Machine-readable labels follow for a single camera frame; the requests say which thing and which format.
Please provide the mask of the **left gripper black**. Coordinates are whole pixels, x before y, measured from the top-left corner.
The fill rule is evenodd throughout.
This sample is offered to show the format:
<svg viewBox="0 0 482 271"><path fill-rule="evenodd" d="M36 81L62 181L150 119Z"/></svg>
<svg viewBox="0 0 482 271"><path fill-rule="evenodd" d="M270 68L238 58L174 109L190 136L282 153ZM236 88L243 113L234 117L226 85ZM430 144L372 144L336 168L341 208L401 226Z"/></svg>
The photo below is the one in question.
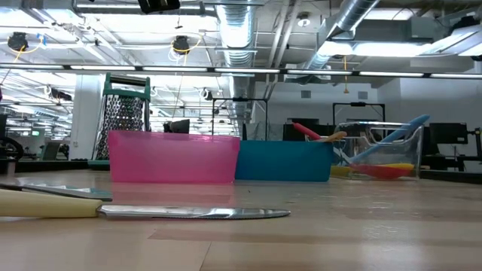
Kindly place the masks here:
<svg viewBox="0 0 482 271"><path fill-rule="evenodd" d="M137 0L144 14L163 11L178 10L181 6L179 0Z"/></svg>

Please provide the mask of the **teal patterned handle knife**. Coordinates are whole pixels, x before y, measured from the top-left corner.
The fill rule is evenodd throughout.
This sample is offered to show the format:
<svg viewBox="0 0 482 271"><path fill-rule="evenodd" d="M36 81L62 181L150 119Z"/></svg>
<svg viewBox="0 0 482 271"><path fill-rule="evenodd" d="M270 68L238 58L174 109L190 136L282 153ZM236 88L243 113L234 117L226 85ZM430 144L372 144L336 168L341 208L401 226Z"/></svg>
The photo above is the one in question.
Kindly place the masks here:
<svg viewBox="0 0 482 271"><path fill-rule="evenodd" d="M94 188L76 188L65 185L49 186L46 184L25 184L21 187L22 191L46 193L57 196L67 196L81 199L98 199L103 202L112 201L112 193Z"/></svg>

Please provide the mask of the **grey spatula wooden handle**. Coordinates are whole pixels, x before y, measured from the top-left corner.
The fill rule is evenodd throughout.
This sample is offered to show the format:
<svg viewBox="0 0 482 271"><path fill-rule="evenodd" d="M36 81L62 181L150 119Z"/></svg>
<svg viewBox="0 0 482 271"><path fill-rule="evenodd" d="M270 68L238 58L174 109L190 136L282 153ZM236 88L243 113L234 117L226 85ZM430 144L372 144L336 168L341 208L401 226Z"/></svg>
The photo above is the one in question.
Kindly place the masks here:
<svg viewBox="0 0 482 271"><path fill-rule="evenodd" d="M334 134L321 138L319 141L320 142L335 142L335 141L340 141L341 139L344 139L347 136L347 133L344 131L339 131L335 132Z"/></svg>

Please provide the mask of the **yellow handled knife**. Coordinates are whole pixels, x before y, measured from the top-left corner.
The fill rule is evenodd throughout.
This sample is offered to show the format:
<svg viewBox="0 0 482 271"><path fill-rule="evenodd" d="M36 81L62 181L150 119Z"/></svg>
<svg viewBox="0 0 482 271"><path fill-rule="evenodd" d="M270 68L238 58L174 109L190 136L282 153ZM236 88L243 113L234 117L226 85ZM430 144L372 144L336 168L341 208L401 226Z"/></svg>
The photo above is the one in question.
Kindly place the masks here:
<svg viewBox="0 0 482 271"><path fill-rule="evenodd" d="M285 209L115 205L99 199L0 189L0 217L246 220L283 218L290 214Z"/></svg>

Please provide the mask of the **yellow silicone spatula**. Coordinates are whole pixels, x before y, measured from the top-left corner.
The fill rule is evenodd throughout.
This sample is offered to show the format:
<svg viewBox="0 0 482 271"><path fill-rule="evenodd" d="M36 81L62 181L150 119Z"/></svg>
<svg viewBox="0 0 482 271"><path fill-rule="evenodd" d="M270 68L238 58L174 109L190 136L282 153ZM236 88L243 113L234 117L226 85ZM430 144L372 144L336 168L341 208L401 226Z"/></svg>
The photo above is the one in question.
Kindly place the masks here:
<svg viewBox="0 0 482 271"><path fill-rule="evenodd" d="M349 166L332 166L331 174L346 176L361 173L375 178L395 179L408 176L415 166L409 163L392 163L384 165L351 164Z"/></svg>

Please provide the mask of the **light blue silicone spoon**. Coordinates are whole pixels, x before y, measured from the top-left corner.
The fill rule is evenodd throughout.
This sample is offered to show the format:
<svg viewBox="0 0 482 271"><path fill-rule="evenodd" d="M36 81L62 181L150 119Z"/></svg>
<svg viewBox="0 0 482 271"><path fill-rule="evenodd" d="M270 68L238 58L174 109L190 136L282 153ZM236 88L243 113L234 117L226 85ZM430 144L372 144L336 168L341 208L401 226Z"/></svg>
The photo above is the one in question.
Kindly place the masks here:
<svg viewBox="0 0 482 271"><path fill-rule="evenodd" d="M375 145L368 148L366 151L363 151L360 154L357 154L356 156L351 158L349 160L349 163L357 163L360 160L363 160L364 158L366 158L368 155L377 151L384 145L391 144L392 142L401 138L402 136L412 133L414 130L422 126L429 118L430 116L428 114L423 114L423 115L420 115L419 117L412 119L409 123L403 124L400 128L398 128L390 135L385 137L382 141L376 143Z"/></svg>

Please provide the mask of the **black monitor on arm mount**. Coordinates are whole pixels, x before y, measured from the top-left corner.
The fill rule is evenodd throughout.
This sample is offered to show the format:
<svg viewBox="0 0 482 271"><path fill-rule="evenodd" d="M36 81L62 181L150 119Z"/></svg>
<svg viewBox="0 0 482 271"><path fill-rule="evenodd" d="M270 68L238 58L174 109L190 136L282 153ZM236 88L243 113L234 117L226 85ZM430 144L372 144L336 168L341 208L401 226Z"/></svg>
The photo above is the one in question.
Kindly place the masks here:
<svg viewBox="0 0 482 271"><path fill-rule="evenodd" d="M459 172L465 170L465 162L482 164L482 128L468 130L466 123L430 123L429 129L432 143L453 147L452 158L456 164L454 168L457 168ZM457 145L467 145L469 136L475 138L476 154L474 156L459 154L456 149Z"/></svg>

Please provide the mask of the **black crossbar with light strips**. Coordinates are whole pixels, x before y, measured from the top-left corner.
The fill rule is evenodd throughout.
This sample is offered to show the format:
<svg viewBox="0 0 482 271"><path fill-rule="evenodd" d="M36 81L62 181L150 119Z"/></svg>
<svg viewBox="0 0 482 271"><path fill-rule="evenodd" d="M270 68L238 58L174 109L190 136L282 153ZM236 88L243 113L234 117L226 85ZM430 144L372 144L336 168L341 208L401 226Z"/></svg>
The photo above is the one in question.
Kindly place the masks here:
<svg viewBox="0 0 482 271"><path fill-rule="evenodd" d="M273 68L224 68L205 66L143 66L143 65L60 65L60 64L24 64L2 63L0 69L36 70L43 72L126 72L126 73L181 73L181 74L220 74L220 75L300 75L300 76L344 76L373 78L429 78L482 80L482 74L468 73L433 73L433 72L375 72L356 70L305 70Z"/></svg>

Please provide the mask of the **dark tilted monitor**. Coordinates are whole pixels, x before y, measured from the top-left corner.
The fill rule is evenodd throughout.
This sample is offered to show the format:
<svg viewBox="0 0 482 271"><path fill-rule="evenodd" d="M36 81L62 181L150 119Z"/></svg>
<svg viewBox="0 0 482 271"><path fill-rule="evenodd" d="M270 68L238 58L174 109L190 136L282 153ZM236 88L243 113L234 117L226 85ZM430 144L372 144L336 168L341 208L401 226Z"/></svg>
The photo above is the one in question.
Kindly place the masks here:
<svg viewBox="0 0 482 271"><path fill-rule="evenodd" d="M163 131L167 133L182 133L188 134L190 132L191 122L189 119L167 121L163 124Z"/></svg>

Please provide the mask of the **pink translucent plastic bin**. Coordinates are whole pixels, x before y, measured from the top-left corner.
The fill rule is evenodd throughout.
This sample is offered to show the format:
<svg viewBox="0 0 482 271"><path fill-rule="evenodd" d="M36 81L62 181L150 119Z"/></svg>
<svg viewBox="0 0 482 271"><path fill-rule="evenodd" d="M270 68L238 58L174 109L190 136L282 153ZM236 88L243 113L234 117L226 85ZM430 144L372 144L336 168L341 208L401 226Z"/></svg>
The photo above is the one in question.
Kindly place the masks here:
<svg viewBox="0 0 482 271"><path fill-rule="evenodd" d="M111 179L123 183L229 184L240 139L225 135L113 130Z"/></svg>

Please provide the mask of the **blue plastic bin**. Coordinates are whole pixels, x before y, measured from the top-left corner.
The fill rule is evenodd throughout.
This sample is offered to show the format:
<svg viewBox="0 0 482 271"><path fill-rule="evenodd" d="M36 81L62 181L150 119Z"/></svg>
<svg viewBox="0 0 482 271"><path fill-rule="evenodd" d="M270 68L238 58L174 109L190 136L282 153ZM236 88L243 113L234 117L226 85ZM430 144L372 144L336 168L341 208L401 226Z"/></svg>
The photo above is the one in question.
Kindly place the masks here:
<svg viewBox="0 0 482 271"><path fill-rule="evenodd" d="M235 179L326 182L333 158L331 143L242 141Z"/></svg>

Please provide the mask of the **clear plastic bin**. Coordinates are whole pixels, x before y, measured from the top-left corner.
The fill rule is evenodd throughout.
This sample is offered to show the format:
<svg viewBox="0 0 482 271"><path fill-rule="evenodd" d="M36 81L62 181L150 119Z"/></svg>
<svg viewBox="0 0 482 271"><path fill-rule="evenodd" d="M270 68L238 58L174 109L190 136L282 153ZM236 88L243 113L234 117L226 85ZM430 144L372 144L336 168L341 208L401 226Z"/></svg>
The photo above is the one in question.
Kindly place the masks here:
<svg viewBox="0 0 482 271"><path fill-rule="evenodd" d="M331 166L349 166L351 158L366 151L371 146L382 141L385 137L400 128L404 123L384 123L372 121L359 121L340 123L336 131L344 131L347 136L333 143L334 158ZM414 180L419 177L420 161L423 148L423 126L412 133L402 136L391 144L384 145L377 151L368 155L357 163L370 165L384 165L392 163L409 163L415 166L408 175L396 179L378 179L371 176L352 173L346 176L332 175L334 178L360 179L360 180Z"/></svg>

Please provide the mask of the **silver ribbed ventilation duct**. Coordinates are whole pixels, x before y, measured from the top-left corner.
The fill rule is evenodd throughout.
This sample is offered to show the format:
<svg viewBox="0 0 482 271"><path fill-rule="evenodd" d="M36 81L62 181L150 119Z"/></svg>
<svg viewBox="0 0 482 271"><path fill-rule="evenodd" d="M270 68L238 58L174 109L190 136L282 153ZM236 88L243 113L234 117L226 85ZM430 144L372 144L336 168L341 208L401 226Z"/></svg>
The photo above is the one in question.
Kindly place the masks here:
<svg viewBox="0 0 482 271"><path fill-rule="evenodd" d="M251 68L255 53L255 7L251 5L218 5L219 30L226 68ZM253 98L255 79L248 75L234 75L229 79L230 94L233 98Z"/></svg>
<svg viewBox="0 0 482 271"><path fill-rule="evenodd" d="M337 14L323 20L317 32L318 48L313 56L306 61L304 69L323 69L329 59L335 55L335 49L340 49L333 41L352 41L357 26L374 9L380 0L343 0Z"/></svg>

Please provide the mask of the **black frame stand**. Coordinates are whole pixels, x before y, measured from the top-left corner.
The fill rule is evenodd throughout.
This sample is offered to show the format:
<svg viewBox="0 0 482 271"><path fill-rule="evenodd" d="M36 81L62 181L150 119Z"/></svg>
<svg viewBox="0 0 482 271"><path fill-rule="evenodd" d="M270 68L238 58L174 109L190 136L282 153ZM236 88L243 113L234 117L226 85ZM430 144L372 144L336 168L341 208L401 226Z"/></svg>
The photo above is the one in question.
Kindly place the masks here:
<svg viewBox="0 0 482 271"><path fill-rule="evenodd" d="M382 122L385 122L386 121L386 105L383 104L383 103L366 103L366 102L334 102L332 103L332 125L335 125L337 124L336 123L336 116L337 116L337 113L335 112L336 111L336 107L338 105L348 105L350 107L371 107L374 111L376 111L374 109L374 106L378 106L381 108L381 117L382 117Z"/></svg>
<svg viewBox="0 0 482 271"><path fill-rule="evenodd" d="M221 105L219 105L218 107L215 105L215 103L217 101L222 101ZM232 103L237 103L237 102L245 102L245 103L249 103L249 102L252 102L254 104L258 104L258 102L263 102L265 104L264 107L260 106L261 109L264 110L264 113L265 113L265 134L264 134L264 141L267 141L268 140L268 99L256 99L256 98L246 98L246 97L242 97L242 96L239 96L239 97L234 97L234 98L213 98L212 99L212 105L211 105L211 136L214 135L215 133L215 110L218 109L218 108L222 108L223 107L223 104L226 102L226 101L229 101L229 102L232 102Z"/></svg>

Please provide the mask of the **green handled knife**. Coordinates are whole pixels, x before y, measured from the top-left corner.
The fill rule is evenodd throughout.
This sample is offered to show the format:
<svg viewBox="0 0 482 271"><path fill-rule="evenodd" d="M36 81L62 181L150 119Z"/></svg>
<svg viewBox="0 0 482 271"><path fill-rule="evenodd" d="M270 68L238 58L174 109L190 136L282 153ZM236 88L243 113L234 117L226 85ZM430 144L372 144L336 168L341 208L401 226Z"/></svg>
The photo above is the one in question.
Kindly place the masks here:
<svg viewBox="0 0 482 271"><path fill-rule="evenodd" d="M3 184L0 183L0 189L5 190L38 190L38 191L52 191L51 187L39 187L35 185L22 185L22 184Z"/></svg>

